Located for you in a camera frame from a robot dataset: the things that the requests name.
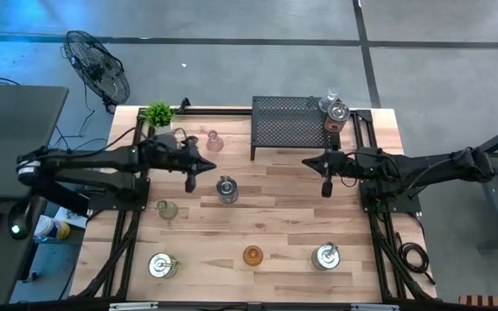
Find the clear glass bottle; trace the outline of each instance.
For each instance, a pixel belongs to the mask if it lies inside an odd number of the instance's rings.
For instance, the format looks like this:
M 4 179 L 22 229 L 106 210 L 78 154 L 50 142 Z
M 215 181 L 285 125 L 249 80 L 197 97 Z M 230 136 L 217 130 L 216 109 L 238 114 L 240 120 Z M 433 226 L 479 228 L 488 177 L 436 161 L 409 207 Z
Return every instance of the clear glass bottle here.
M 164 220 L 172 220 L 178 214 L 178 205 L 174 202 L 160 200 L 156 203 L 159 210 L 159 216 Z
M 211 152 L 219 152 L 224 148 L 224 141 L 218 137 L 216 130 L 210 130 L 207 134 L 207 150 Z
M 328 89 L 328 95 L 320 98 L 318 102 L 318 108 L 323 112 L 328 112 L 328 108 L 335 102 L 339 97 L 339 90 L 334 87 Z

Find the standing fan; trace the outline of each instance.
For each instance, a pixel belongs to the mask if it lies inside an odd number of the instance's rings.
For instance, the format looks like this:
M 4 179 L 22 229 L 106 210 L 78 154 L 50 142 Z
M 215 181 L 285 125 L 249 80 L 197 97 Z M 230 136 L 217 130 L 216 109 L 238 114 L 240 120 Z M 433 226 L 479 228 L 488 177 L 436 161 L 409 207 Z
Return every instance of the standing fan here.
M 76 73 L 103 99 L 107 112 L 113 114 L 110 106 L 123 104 L 130 97 L 122 61 L 93 36 L 84 31 L 69 31 L 63 48 Z

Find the wooden tabletop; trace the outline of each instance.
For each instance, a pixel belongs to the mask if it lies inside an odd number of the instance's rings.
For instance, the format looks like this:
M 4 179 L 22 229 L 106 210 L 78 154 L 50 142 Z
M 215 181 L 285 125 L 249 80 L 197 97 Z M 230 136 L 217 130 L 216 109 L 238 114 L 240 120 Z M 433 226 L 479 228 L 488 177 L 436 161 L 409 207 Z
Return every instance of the wooden tabletop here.
M 138 108 L 117 108 L 109 141 L 135 125 Z M 402 154 L 394 111 L 372 109 L 372 114 L 378 145 L 385 152 Z M 218 168 L 198 175 L 192 194 L 183 191 L 185 175 L 150 171 L 148 209 L 142 213 L 137 234 L 128 300 L 381 300 L 370 226 L 361 211 L 358 187 L 335 181 L 332 198 L 324 199 L 320 175 L 301 163 L 323 150 L 259 148 L 251 162 L 250 116 L 176 116 L 173 127 L 198 136 L 201 155 Z M 209 130 L 217 130 L 224 140 L 220 153 L 206 149 Z M 132 135 L 117 146 L 130 144 Z M 346 124 L 342 150 L 348 152 L 355 147 L 353 125 Z M 239 199 L 232 205 L 221 204 L 217 198 L 215 185 L 221 175 L 230 175 L 238 182 Z M 163 199 L 179 206 L 178 216 L 171 221 L 158 215 L 156 203 Z M 86 287 L 109 257 L 116 218 L 117 212 L 102 212 L 89 223 L 72 295 Z M 414 219 L 394 214 L 393 224 L 405 242 L 425 246 Z M 318 271 L 310 255 L 327 242 L 339 246 L 341 262 L 333 270 Z M 243 250 L 251 244 L 264 252 L 264 261 L 257 267 L 243 261 Z M 173 255 L 182 263 L 173 278 L 150 275 L 148 262 L 158 252 Z M 117 265 L 113 290 L 119 284 L 122 263 Z M 386 267 L 395 295 L 393 269 L 389 263 Z M 436 296 L 425 276 L 413 276 L 427 293 Z

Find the small glass jar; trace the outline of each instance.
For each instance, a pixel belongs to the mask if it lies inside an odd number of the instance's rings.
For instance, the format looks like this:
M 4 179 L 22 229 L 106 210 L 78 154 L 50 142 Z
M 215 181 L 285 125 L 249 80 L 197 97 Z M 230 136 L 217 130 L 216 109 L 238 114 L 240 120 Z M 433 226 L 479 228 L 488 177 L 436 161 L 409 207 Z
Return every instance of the small glass jar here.
M 224 148 L 224 141 L 218 137 L 216 130 L 210 130 L 207 134 L 207 150 L 211 152 L 219 152 Z
M 156 208 L 159 210 L 159 216 L 164 220 L 172 220 L 178 214 L 178 205 L 174 202 L 160 200 L 156 203 Z

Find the gray floor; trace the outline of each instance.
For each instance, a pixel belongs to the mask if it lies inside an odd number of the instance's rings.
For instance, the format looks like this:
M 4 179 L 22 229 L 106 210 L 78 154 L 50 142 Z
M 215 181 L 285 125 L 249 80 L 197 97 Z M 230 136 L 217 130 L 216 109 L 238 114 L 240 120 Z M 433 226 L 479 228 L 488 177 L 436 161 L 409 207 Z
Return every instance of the gray floor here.
M 370 40 L 498 41 L 498 1 L 361 4 Z M 0 35 L 62 35 L 69 29 L 132 37 L 358 39 L 350 0 L 0 0 Z M 124 62 L 128 105 L 160 98 L 176 104 L 183 97 L 194 105 L 249 105 L 252 95 L 321 95 L 339 86 L 350 106 L 370 107 L 360 48 L 106 47 Z M 498 133 L 498 49 L 372 48 L 371 54 L 382 107 L 395 109 L 409 156 L 475 146 Z M 0 76 L 69 87 L 59 126 L 65 135 L 78 132 L 88 113 L 84 89 L 61 58 L 60 44 L 0 42 Z M 71 147 L 106 137 L 110 129 L 112 116 L 89 90 L 88 104 L 98 111 L 85 137 L 69 140 Z M 420 199 L 439 296 L 498 295 L 498 251 L 480 256 L 476 250 L 498 237 L 479 185 L 447 182 L 427 188 Z M 56 298 L 76 251 L 43 245 L 35 260 L 42 279 L 18 284 L 13 301 Z

